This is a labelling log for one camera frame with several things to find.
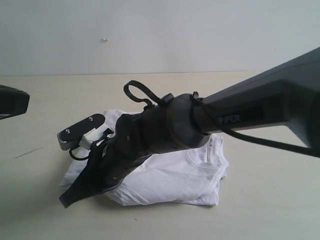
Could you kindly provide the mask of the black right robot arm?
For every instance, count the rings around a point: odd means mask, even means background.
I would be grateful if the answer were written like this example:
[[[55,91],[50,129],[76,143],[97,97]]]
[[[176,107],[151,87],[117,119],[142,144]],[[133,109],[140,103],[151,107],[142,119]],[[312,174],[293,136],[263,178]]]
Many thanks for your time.
[[[86,166],[59,197],[65,208],[117,188],[154,154],[203,146],[212,133],[306,156],[320,155],[320,50],[311,50],[224,90],[156,96],[123,87],[143,111],[123,114],[88,145]]]

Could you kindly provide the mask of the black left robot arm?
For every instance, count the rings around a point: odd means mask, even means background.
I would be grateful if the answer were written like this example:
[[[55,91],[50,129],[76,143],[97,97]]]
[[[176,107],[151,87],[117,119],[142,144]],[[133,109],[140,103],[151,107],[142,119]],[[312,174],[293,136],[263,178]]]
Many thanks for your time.
[[[30,95],[22,90],[0,86],[0,119],[12,118],[27,112]]]

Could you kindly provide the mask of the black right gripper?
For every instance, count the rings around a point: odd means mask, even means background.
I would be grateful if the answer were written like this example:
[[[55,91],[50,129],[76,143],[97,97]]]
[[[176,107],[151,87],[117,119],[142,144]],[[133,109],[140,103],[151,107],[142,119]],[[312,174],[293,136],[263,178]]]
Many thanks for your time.
[[[122,114],[116,121],[115,136],[91,145],[85,168],[59,197],[60,202],[68,208],[102,195],[119,185],[151,155],[179,150],[177,127],[166,109]]]

